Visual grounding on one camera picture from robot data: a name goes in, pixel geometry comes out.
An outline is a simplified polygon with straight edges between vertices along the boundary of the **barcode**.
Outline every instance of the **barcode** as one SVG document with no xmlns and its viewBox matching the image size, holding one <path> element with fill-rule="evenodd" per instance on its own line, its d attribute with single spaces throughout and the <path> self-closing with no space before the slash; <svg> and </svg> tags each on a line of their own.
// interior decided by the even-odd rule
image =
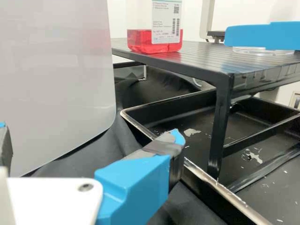
<svg viewBox="0 0 300 225">
<path fill-rule="evenodd" d="M 175 34 L 175 24 L 176 24 L 176 19 L 173 19 L 172 34 Z"/>
<path fill-rule="evenodd" d="M 179 29 L 180 29 L 180 19 L 177 19 L 177 23 L 176 23 L 176 36 L 179 36 Z"/>
<path fill-rule="evenodd" d="M 179 13 L 179 6 L 174 6 L 174 14 L 178 14 Z"/>
</svg>

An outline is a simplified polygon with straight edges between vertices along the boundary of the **blue plastic part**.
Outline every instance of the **blue plastic part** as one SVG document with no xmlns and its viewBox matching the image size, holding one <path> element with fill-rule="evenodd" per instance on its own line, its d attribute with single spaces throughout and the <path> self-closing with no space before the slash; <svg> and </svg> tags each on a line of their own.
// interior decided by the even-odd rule
<svg viewBox="0 0 300 225">
<path fill-rule="evenodd" d="M 97 225 L 142 225 L 168 198 L 170 156 L 120 160 L 95 171 L 104 188 Z"/>
<path fill-rule="evenodd" d="M 171 130 L 170 134 L 172 134 L 175 137 L 175 144 L 179 144 L 182 146 L 186 144 L 185 138 L 182 136 L 178 129 Z"/>
<path fill-rule="evenodd" d="M 265 47 L 267 50 L 300 50 L 300 22 L 271 22 L 231 26 L 226 29 L 227 46 Z"/>
</svg>

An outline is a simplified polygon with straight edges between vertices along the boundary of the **red liquid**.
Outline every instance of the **red liquid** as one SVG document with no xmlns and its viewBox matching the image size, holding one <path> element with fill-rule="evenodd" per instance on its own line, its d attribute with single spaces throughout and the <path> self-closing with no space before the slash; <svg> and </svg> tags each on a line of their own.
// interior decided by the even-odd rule
<svg viewBox="0 0 300 225">
<path fill-rule="evenodd" d="M 180 30 L 180 42 L 173 44 L 152 44 L 151 30 L 127 30 L 127 44 L 132 51 L 140 53 L 166 53 L 175 52 L 182 47 L 182 34 Z"/>
</svg>

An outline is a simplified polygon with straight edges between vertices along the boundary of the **shelf leg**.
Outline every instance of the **shelf leg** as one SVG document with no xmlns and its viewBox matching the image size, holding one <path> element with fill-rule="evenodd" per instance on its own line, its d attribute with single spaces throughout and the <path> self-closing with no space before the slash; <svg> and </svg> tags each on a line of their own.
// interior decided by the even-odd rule
<svg viewBox="0 0 300 225">
<path fill-rule="evenodd" d="M 229 110 L 231 102 L 231 88 L 217 88 L 217 102 L 215 118 L 210 142 L 210 158 L 207 172 L 214 179 L 218 179 L 223 158 L 223 145 L 227 128 Z"/>
</svg>

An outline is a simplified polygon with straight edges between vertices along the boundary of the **black metal shelf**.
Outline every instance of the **black metal shelf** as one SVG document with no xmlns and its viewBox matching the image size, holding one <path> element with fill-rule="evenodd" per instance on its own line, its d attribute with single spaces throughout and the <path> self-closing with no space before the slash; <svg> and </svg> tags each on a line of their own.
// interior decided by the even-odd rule
<svg viewBox="0 0 300 225">
<path fill-rule="evenodd" d="M 184 41 L 178 52 L 142 54 L 127 47 L 126 38 L 112 39 L 112 53 L 149 66 L 169 70 L 216 87 L 216 107 L 208 173 L 217 178 L 223 158 L 231 99 L 300 81 L 300 54 L 255 56 L 233 52 L 223 44 Z M 283 124 L 276 124 L 281 129 Z M 265 130 L 261 136 L 270 136 Z"/>
</svg>

